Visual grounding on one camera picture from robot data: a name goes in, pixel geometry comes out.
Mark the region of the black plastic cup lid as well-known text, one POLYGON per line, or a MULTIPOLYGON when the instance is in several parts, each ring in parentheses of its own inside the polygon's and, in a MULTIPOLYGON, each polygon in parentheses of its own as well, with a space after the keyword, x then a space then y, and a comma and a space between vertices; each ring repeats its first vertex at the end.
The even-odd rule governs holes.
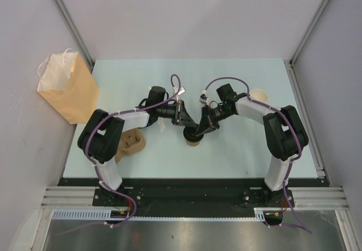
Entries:
POLYGON ((186 141, 188 142, 200 142, 204 135, 196 135, 196 127, 185 127, 183 130, 183 137, 186 139, 186 141))

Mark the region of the single brown paper cup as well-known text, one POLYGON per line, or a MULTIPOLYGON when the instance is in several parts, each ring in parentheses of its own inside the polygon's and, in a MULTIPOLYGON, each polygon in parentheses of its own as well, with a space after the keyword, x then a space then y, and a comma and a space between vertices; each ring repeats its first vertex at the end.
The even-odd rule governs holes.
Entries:
POLYGON ((200 144, 200 140, 199 141, 190 141, 190 140, 186 140, 186 143, 189 145, 189 146, 192 146, 192 147, 195 147, 195 146, 198 146, 200 144))

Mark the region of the brown paper bag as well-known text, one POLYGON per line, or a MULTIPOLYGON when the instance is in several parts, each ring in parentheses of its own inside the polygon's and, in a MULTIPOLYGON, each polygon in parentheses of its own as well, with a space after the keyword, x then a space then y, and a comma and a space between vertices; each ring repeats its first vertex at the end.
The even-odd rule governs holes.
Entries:
POLYGON ((52 53, 38 69, 37 92, 70 124, 85 124, 93 114, 99 88, 78 51, 52 53))

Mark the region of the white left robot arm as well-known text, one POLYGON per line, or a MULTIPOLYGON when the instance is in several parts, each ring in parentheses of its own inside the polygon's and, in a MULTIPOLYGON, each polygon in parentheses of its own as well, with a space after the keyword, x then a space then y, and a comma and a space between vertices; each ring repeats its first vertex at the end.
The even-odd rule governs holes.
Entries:
POLYGON ((110 115, 97 109, 84 127, 77 145, 95 166, 100 185, 107 189, 105 198, 112 205, 120 205, 125 192, 115 155, 121 134, 135 128, 149 127, 159 118, 170 119, 176 126, 196 128, 197 124, 187 112, 182 100, 165 99, 166 89, 151 87, 148 97, 134 110, 110 115))

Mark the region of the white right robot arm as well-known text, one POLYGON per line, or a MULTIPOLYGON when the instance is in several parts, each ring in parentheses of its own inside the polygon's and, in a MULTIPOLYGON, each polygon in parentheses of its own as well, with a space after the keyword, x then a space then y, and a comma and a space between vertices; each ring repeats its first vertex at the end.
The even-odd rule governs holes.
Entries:
POLYGON ((193 132, 197 138, 219 129, 219 122, 240 115, 264 127, 267 147, 272 155, 261 192, 266 206, 275 206, 281 200, 280 190, 287 186, 292 163, 300 158, 309 138, 296 108, 291 105, 276 108, 258 101, 247 93, 237 94, 230 84, 217 89, 221 100, 215 108, 205 104, 201 119, 193 132))

